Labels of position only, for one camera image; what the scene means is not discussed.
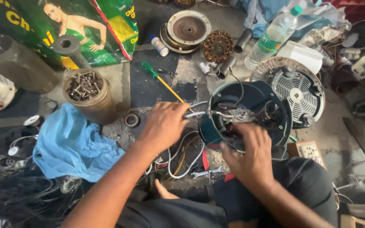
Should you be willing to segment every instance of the white glue bottle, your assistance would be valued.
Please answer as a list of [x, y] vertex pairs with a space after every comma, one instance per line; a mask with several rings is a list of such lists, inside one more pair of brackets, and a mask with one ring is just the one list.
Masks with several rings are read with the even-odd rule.
[[155, 49], [160, 53], [162, 57], [166, 56], [168, 54], [168, 48], [161, 42], [161, 40], [158, 37], [153, 36], [152, 34], [148, 33], [150, 36], [150, 39], [152, 40], [152, 45], [155, 47]]

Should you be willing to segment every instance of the wrench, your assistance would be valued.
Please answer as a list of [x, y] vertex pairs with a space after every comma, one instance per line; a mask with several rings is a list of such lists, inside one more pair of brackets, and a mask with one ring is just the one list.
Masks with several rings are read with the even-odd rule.
[[[215, 170], [212, 170], [212, 172], [224, 172], [223, 166], [221, 166]], [[191, 175], [194, 176], [194, 179], [197, 179], [199, 176], [208, 175], [208, 174], [209, 174], [209, 171], [191, 173]]]

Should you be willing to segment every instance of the plastic bottle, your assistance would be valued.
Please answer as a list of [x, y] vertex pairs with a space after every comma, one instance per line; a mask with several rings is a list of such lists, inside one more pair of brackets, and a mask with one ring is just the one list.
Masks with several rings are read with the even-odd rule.
[[301, 6], [294, 6], [289, 12], [278, 15], [245, 59], [245, 66], [254, 70], [263, 60], [274, 55], [282, 43], [287, 41], [295, 32], [298, 16], [302, 13]]
[[166, 56], [169, 52], [168, 48], [161, 42], [161, 40], [158, 37], [153, 36], [152, 34], [149, 34], [150, 39], [152, 40], [152, 45], [155, 47], [155, 49], [160, 53], [162, 57]]

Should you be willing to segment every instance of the metal tube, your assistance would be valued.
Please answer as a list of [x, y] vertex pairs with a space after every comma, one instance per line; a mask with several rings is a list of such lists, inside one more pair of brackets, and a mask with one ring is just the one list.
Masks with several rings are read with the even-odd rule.
[[53, 43], [53, 49], [60, 55], [70, 57], [80, 69], [91, 69], [91, 65], [81, 54], [81, 44], [73, 35], [63, 35]]
[[236, 58], [230, 55], [225, 62], [221, 63], [218, 66], [216, 75], [218, 75], [220, 79], [225, 79], [225, 77], [230, 73], [229, 68], [231, 68], [235, 63], [236, 63]]
[[242, 53], [243, 49], [245, 49], [245, 46], [247, 42], [252, 38], [253, 36], [253, 30], [251, 29], [245, 29], [240, 36], [239, 40], [237, 40], [235, 46], [233, 47], [233, 50], [236, 53]]

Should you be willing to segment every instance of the leg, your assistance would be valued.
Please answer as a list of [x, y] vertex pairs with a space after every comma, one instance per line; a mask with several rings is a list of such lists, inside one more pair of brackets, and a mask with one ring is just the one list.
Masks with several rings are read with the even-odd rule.
[[[335, 195], [324, 168], [310, 159], [295, 157], [274, 163], [272, 169], [274, 178], [291, 194], [337, 226]], [[216, 205], [225, 209], [229, 222], [256, 218], [264, 224], [273, 221], [269, 212], [237, 179], [216, 183], [214, 192]]]

